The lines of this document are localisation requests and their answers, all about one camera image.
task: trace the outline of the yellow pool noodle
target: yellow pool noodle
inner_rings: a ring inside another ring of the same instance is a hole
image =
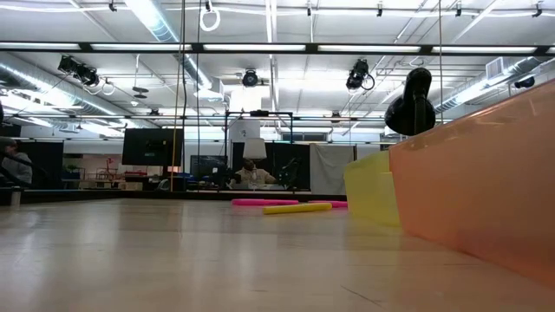
[[[327,211],[330,209],[331,209],[330,203],[283,205],[283,206],[265,207],[264,214]]]

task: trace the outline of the wooden floor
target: wooden floor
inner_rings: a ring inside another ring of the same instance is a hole
[[[0,212],[0,311],[555,311],[555,291],[345,211],[113,199]]]

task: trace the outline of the window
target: window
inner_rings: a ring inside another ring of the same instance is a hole
[[[282,133],[281,140],[291,140],[291,133]],[[293,133],[293,141],[327,142],[327,133]]]

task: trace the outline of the computer screen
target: computer screen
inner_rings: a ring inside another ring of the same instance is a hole
[[[127,129],[121,163],[134,166],[171,166],[174,163],[178,166],[182,147],[182,129]]]
[[[225,156],[191,155],[191,173],[197,178],[213,174],[213,168],[225,170]]]

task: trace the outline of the gray curtain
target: gray curtain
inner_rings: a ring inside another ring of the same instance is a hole
[[[355,159],[353,146],[310,144],[310,190],[313,194],[344,195],[345,166]]]

